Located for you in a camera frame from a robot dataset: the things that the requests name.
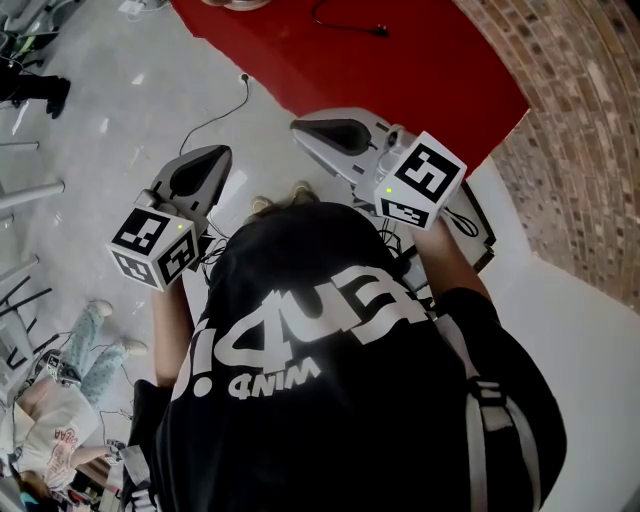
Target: backpack strap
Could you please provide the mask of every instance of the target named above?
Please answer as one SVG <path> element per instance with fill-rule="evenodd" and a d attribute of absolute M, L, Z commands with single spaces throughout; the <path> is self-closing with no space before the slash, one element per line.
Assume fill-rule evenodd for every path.
<path fill-rule="evenodd" d="M 471 512 L 488 512 L 485 432 L 515 427 L 522 457 L 531 481 L 533 512 L 541 506 L 540 466 L 533 432 L 524 413 L 503 391 L 499 382 L 483 379 L 471 361 L 462 331 L 450 315 L 435 321 L 440 336 L 462 362 L 469 392 L 466 401 L 467 445 Z"/>

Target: black shoe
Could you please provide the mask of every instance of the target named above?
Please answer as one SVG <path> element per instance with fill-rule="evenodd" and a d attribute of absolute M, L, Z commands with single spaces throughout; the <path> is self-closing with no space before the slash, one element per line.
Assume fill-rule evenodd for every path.
<path fill-rule="evenodd" d="M 51 114 L 52 119 L 58 119 L 62 115 L 67 96 L 69 96 L 69 90 L 71 89 L 71 82 L 65 78 L 61 78 L 60 84 L 60 99 L 56 101 L 49 101 L 47 103 L 47 114 Z"/>

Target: person in white shirt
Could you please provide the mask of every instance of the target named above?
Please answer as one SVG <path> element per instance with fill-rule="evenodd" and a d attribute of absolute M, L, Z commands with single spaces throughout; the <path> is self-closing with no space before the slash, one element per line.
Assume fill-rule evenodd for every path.
<path fill-rule="evenodd" d="M 71 483 L 78 465 L 110 452 L 107 446 L 82 444 L 98 426 L 100 404 L 122 362 L 147 353 L 140 341 L 122 338 L 89 367 L 97 332 L 112 313 L 108 302 L 90 302 L 73 327 L 63 361 L 82 376 L 81 385 L 63 387 L 47 376 L 27 389 L 5 416 L 0 443 L 3 451 L 16 454 L 13 474 L 25 504 L 45 502 L 51 496 L 49 489 Z"/>

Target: person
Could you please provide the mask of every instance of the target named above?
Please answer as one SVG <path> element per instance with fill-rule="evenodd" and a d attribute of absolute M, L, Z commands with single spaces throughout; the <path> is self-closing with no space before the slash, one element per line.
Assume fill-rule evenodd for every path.
<path fill-rule="evenodd" d="M 0 426 L 2 452 L 15 453 L 17 460 L 10 467 L 21 499 L 31 509 L 42 505 L 45 510 L 51 505 L 50 490 L 70 484 L 76 467 L 111 453 L 107 446 L 82 444 L 98 427 L 101 403 L 120 365 L 129 356 L 147 352 L 142 342 L 122 338 L 89 367 L 89 353 L 98 347 L 98 330 L 112 313 L 108 302 L 90 302 L 72 329 L 62 361 L 79 372 L 82 384 L 63 387 L 50 376 L 38 380 L 8 410 Z"/>
<path fill-rule="evenodd" d="M 71 82 L 58 76 L 21 74 L 19 66 L 9 66 L 7 61 L 0 61 L 0 102 L 46 100 L 47 114 L 58 119 L 64 110 Z"/>
<path fill-rule="evenodd" d="M 253 205 L 195 327 L 182 281 L 152 292 L 157 384 L 135 385 L 142 455 L 124 457 L 148 478 L 125 471 L 126 510 L 469 510 L 465 368 L 373 225 L 306 183 Z M 555 399 L 446 225 L 412 236 L 438 321 L 528 418 L 544 501 L 566 453 Z M 518 437 L 493 430 L 489 510 L 533 510 Z"/>

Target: strap buckle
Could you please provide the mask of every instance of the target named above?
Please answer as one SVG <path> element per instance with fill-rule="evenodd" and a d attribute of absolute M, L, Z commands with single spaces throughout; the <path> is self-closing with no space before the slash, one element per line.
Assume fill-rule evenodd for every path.
<path fill-rule="evenodd" d="M 507 395 L 502 391 L 499 382 L 483 379 L 482 377 L 471 377 L 467 381 L 469 393 L 471 393 L 480 404 L 480 407 L 505 407 L 507 405 Z"/>

